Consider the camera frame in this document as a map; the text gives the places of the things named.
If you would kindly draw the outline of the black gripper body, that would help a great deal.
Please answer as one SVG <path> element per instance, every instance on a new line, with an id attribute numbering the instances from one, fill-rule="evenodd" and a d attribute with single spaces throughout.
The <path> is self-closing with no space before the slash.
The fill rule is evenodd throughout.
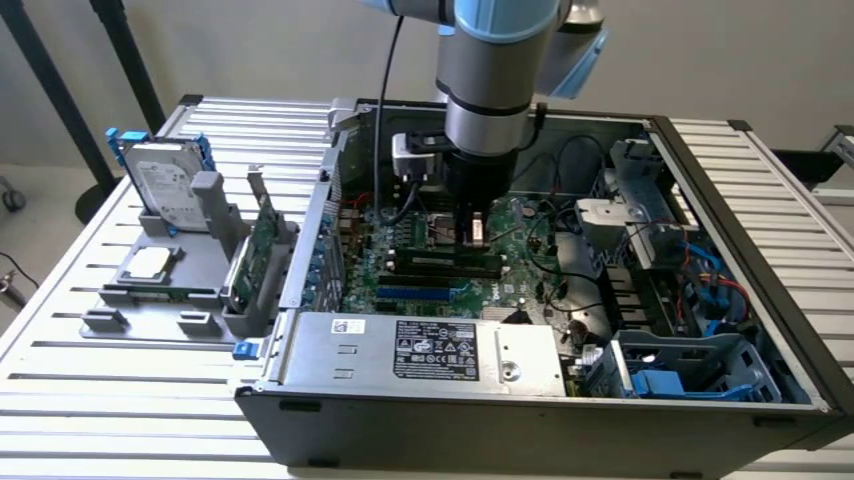
<path id="1" fill-rule="evenodd" d="M 498 156 L 454 150 L 445 154 L 445 188 L 456 212 L 486 211 L 492 202 L 510 190 L 520 151 Z"/>

